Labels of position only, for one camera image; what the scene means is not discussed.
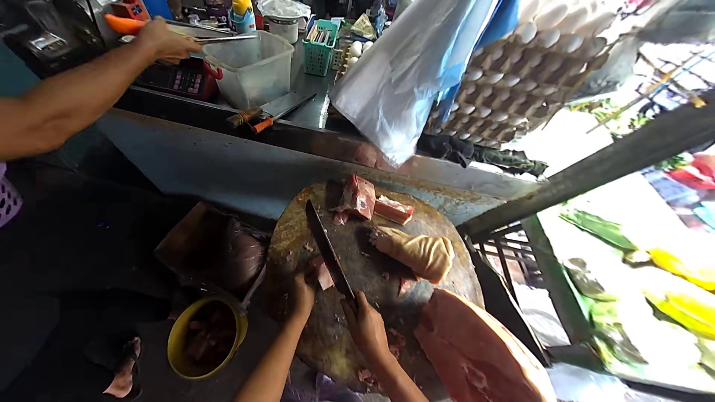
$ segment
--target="green basket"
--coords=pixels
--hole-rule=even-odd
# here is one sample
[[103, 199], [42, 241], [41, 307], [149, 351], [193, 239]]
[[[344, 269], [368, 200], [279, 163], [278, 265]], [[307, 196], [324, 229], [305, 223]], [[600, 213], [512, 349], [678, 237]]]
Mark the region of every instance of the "green basket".
[[330, 39], [327, 41], [330, 46], [325, 43], [318, 43], [303, 39], [303, 49], [305, 50], [305, 72], [324, 77], [327, 74], [328, 68], [330, 68], [330, 57], [332, 56], [332, 49], [335, 47], [337, 25], [327, 19], [319, 19], [315, 22], [315, 26], [317, 27], [318, 34], [323, 31], [328, 31], [330, 33]]

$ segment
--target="pink basket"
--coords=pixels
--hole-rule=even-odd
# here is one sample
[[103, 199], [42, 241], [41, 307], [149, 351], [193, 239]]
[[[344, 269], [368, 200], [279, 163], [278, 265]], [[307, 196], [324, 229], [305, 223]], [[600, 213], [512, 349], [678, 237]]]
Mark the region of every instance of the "pink basket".
[[0, 162], [0, 227], [12, 219], [22, 206], [22, 197], [5, 178], [5, 164]]

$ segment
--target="yellow bucket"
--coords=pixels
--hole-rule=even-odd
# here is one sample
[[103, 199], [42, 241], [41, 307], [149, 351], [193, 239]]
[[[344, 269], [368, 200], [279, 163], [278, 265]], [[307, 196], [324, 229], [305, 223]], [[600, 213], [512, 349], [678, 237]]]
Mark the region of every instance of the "yellow bucket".
[[[189, 322], [193, 318], [194, 314], [204, 305], [212, 302], [214, 300], [221, 301], [231, 308], [233, 311], [233, 316], [236, 320], [236, 338], [233, 341], [233, 346], [231, 351], [226, 355], [226, 358], [219, 364], [216, 368], [211, 370], [209, 373], [201, 373], [204, 370], [197, 367], [190, 359], [184, 354], [184, 341], [186, 337], [186, 332], [189, 329]], [[204, 378], [209, 378], [217, 373], [219, 370], [224, 368], [225, 365], [233, 358], [234, 353], [238, 349], [238, 346], [243, 342], [246, 337], [246, 330], [248, 329], [248, 319], [245, 315], [239, 313], [239, 311], [234, 308], [231, 303], [227, 303], [226, 300], [211, 297], [203, 298], [197, 302], [191, 304], [183, 313], [177, 318], [172, 327], [172, 332], [169, 333], [169, 342], [167, 344], [167, 356], [169, 357], [169, 365], [181, 378], [186, 378], [187, 380], [203, 380]]]

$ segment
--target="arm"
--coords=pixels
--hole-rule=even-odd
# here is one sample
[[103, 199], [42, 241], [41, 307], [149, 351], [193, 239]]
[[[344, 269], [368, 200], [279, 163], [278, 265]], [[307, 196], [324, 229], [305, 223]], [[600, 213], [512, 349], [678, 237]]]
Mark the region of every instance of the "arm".
[[283, 325], [268, 352], [261, 358], [234, 402], [278, 402], [283, 394], [288, 370], [293, 361], [303, 327], [315, 303], [315, 289], [305, 282], [303, 274], [295, 276], [295, 309]]
[[156, 20], [131, 44], [49, 77], [18, 99], [0, 99], [0, 160], [62, 146], [109, 110], [150, 64], [158, 59], [178, 62], [189, 57], [189, 52], [200, 51], [198, 43]]
[[428, 402], [422, 391], [400, 367], [395, 356], [390, 353], [383, 317], [368, 303], [363, 292], [356, 291], [355, 297], [358, 304], [357, 316], [345, 299], [340, 301], [345, 312], [347, 329], [350, 330], [357, 348], [367, 358], [370, 368], [390, 400]]

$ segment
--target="metal counter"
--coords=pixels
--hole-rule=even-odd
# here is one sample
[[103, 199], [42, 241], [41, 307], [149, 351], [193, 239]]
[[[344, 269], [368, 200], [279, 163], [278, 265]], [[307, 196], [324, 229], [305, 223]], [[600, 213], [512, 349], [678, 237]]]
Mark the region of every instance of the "metal counter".
[[334, 74], [305, 74], [299, 41], [292, 90], [317, 96], [259, 135], [228, 127], [226, 118], [237, 112], [231, 106], [139, 87], [130, 87], [97, 126], [161, 191], [272, 219], [302, 188], [353, 172], [419, 197], [456, 225], [538, 186], [420, 155], [399, 170], [375, 167], [374, 160], [361, 166], [365, 150], [374, 149], [347, 120], [327, 115]]

